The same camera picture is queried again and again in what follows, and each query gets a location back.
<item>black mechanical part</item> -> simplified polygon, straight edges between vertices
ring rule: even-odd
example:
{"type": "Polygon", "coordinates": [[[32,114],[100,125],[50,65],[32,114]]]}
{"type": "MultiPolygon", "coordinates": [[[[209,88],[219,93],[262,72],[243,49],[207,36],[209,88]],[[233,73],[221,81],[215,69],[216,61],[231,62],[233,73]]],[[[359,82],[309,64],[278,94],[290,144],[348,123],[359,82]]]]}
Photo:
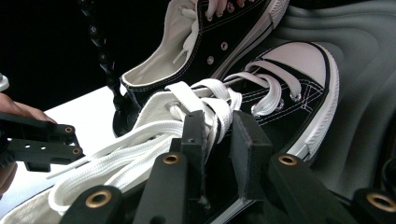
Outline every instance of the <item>black mechanical part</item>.
{"type": "Polygon", "coordinates": [[[0,113],[0,130],[0,167],[24,161],[28,171],[49,172],[84,157],[71,125],[0,113]]]}

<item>sneaker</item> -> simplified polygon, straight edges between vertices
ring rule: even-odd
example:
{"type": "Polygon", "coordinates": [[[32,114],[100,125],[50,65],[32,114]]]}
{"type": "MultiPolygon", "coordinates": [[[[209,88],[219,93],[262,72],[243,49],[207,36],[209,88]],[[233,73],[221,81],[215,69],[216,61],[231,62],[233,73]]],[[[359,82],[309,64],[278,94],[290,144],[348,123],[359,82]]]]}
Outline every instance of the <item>sneaker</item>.
{"type": "MultiPolygon", "coordinates": [[[[94,186],[111,185],[122,192],[132,189],[149,177],[152,164],[169,150],[172,138],[181,137],[184,116],[203,110],[208,155],[206,198],[212,207],[203,218],[227,222],[252,203],[238,199],[235,176],[225,172],[233,169],[229,158],[233,111],[251,113],[275,152],[309,161],[332,122],[338,89],[332,55],[318,44],[305,42],[269,49],[223,81],[209,78],[190,87],[184,82],[172,84],[150,97],[131,132],[69,165],[70,169],[78,168],[32,203],[43,204],[41,214],[56,217],[48,211],[50,207],[63,214],[80,193],[94,186]]],[[[29,202],[23,204],[5,220],[21,222],[34,217],[26,214],[31,211],[29,206],[29,202]]]]}
{"type": "Polygon", "coordinates": [[[274,30],[289,0],[172,0],[163,41],[143,63],[121,76],[126,106],[113,120],[116,136],[128,133],[148,98],[167,85],[222,78],[274,30]]]}

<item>screw hole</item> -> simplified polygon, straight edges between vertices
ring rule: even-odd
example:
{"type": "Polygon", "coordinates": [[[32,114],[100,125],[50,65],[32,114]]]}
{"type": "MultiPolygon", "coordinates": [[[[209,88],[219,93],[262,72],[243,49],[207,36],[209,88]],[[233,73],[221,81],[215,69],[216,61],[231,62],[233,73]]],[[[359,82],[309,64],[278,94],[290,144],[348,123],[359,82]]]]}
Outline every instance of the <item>screw hole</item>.
{"type": "Polygon", "coordinates": [[[369,193],[366,196],[367,201],[378,209],[387,212],[396,212],[396,203],[385,195],[378,193],[369,193]]]}
{"type": "Polygon", "coordinates": [[[163,162],[166,164],[175,164],[178,163],[178,155],[169,155],[169,156],[165,156],[163,157],[163,162]]]}
{"type": "Polygon", "coordinates": [[[111,192],[104,189],[90,195],[85,201],[85,205],[90,208],[98,208],[107,204],[111,199],[111,192]]]}
{"type": "Polygon", "coordinates": [[[73,132],[73,129],[71,127],[67,127],[64,129],[64,131],[67,133],[71,133],[71,132],[73,132]]]}
{"type": "Polygon", "coordinates": [[[295,165],[295,164],[297,164],[297,160],[294,159],[291,156],[283,155],[283,156],[280,156],[278,159],[279,159],[280,162],[282,162],[285,165],[295,165]]]}

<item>black background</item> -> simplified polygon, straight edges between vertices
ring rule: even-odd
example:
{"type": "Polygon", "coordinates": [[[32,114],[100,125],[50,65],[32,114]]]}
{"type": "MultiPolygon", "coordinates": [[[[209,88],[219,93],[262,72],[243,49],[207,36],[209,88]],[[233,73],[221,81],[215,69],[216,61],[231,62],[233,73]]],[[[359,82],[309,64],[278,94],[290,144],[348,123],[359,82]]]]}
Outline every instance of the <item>black background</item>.
{"type": "MultiPolygon", "coordinates": [[[[168,1],[95,1],[115,74],[159,46],[168,1]]],[[[0,0],[0,72],[13,100],[47,110],[106,85],[88,19],[73,0],[0,0]]]]}

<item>human hand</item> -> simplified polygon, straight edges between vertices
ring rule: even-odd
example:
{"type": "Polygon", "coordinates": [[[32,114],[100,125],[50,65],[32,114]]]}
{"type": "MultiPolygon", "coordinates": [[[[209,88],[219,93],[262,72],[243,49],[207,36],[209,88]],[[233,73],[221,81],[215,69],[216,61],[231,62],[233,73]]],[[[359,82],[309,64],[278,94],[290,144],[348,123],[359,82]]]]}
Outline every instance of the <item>human hand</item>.
{"type": "MultiPolygon", "coordinates": [[[[48,117],[43,111],[29,105],[14,102],[11,98],[1,92],[0,112],[56,123],[55,120],[48,117]]],[[[9,189],[9,186],[14,180],[15,174],[17,173],[17,167],[17,163],[13,162],[3,169],[0,168],[0,199],[1,196],[9,189]]]]}

